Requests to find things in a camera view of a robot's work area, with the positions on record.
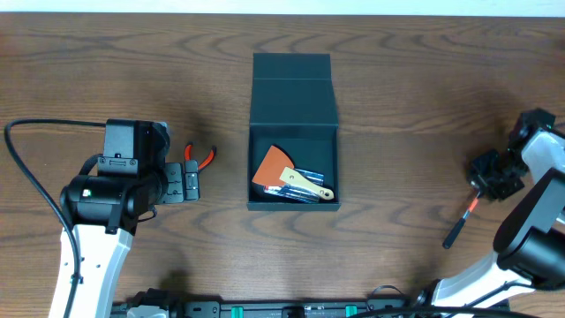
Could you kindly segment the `small hammer red black handle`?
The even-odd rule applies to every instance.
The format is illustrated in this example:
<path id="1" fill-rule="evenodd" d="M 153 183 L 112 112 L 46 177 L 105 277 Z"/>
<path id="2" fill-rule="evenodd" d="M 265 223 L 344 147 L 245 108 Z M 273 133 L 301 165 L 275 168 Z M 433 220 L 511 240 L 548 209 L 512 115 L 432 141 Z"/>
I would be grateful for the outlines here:
<path id="1" fill-rule="evenodd" d="M 469 218 L 470 214 L 478 205 L 478 200 L 480 195 L 482 194 L 482 191 L 480 190 L 480 187 L 476 181 L 471 181 L 471 186 L 473 187 L 476 193 L 474 194 L 473 200 L 468 205 L 467 209 L 465 210 L 461 218 L 457 221 L 457 223 L 454 225 L 454 227 L 451 229 L 447 237 L 442 242 L 442 247 L 444 249 L 450 249 L 453 246 L 462 228 L 465 226 L 466 221 Z"/>

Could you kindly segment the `orange scraper wooden handle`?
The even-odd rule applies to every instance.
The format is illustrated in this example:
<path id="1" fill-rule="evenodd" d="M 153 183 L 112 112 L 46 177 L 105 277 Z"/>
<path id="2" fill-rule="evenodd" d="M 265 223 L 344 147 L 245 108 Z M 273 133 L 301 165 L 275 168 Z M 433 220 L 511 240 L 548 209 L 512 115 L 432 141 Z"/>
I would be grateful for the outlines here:
<path id="1" fill-rule="evenodd" d="M 291 159 L 275 145 L 272 145 L 267 151 L 252 178 L 252 182 L 265 187 L 294 186 L 327 201 L 335 198 L 332 190 L 321 185 L 316 185 L 301 175 L 295 169 Z"/>

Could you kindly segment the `blue drill bit set case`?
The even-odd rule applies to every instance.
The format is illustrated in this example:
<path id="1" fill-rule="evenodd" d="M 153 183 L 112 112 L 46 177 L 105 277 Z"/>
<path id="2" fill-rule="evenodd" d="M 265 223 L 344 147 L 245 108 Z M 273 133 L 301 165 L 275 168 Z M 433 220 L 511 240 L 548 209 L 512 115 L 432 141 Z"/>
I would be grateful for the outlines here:
<path id="1" fill-rule="evenodd" d="M 324 183 L 324 175 L 318 172 L 310 170 L 296 169 L 296 171 L 307 180 L 313 182 L 317 186 L 322 186 Z M 264 186 L 263 192 L 267 194 L 272 194 L 275 196 L 283 197 L 286 199 L 292 199 L 295 201 L 301 201 L 304 203 L 318 203 L 320 197 L 313 192 L 310 192 L 304 188 L 284 185 L 284 186 Z"/>

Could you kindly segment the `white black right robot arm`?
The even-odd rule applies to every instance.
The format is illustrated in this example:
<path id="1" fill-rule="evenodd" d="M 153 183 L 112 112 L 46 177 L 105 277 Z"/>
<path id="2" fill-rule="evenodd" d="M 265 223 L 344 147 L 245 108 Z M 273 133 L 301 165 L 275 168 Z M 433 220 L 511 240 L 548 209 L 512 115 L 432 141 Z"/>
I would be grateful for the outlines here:
<path id="1" fill-rule="evenodd" d="M 534 291 L 564 288 L 564 134 L 538 130 L 521 158 L 534 187 L 504 220 L 493 251 L 462 273 L 444 278 L 426 304 L 436 307 L 488 308 Z"/>

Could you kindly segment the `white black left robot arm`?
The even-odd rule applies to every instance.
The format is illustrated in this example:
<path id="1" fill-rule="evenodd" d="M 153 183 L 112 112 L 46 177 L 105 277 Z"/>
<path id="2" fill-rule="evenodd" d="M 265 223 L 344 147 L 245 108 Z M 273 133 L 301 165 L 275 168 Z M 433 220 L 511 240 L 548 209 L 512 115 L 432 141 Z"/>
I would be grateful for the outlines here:
<path id="1" fill-rule="evenodd" d="M 162 186 L 147 189 L 122 178 L 77 176 L 62 203 L 77 217 L 61 234 L 61 259 L 49 318 L 109 317 L 117 281 L 139 216 L 159 204 L 200 198 L 195 160 L 167 163 Z"/>

